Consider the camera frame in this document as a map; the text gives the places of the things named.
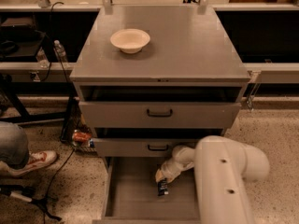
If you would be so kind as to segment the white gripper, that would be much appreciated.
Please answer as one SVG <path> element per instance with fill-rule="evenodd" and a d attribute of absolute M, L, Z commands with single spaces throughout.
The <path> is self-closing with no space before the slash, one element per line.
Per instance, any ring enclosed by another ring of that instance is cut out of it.
<path fill-rule="evenodd" d="M 184 165 L 174 159 L 165 161 L 161 169 L 158 169 L 155 174 L 155 181 L 157 183 L 166 179 L 168 182 L 174 181 L 184 170 Z"/>

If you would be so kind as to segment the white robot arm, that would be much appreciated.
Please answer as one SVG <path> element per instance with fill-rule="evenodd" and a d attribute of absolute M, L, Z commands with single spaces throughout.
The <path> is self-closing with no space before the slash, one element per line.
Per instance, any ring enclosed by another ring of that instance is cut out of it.
<path fill-rule="evenodd" d="M 196 147 L 174 147 L 155 179 L 170 183 L 190 169 L 194 170 L 201 224 L 256 224 L 244 183 L 269 175 L 269 160 L 259 148 L 210 135 Z"/>

